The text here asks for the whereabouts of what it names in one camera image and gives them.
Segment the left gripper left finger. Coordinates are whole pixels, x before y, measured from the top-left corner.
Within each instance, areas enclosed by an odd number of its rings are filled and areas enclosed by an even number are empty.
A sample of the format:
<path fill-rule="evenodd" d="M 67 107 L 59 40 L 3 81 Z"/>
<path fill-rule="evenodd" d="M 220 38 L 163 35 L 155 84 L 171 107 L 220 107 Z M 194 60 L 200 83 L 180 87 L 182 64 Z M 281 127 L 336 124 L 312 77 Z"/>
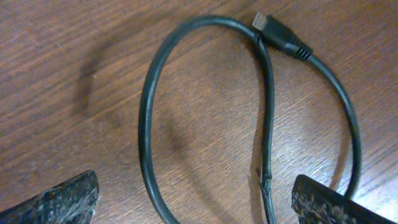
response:
<path fill-rule="evenodd" d="M 99 197 L 96 173 L 86 170 L 1 212 L 1 223 L 90 223 Z"/>

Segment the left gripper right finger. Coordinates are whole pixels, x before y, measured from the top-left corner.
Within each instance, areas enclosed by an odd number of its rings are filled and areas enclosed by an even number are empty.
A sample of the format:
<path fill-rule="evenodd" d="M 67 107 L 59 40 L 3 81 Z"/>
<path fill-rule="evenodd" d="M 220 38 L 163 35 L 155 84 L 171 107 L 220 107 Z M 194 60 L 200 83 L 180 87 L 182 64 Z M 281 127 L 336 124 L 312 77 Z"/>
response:
<path fill-rule="evenodd" d="M 395 224 L 302 174 L 294 182 L 292 208 L 299 223 Z"/>

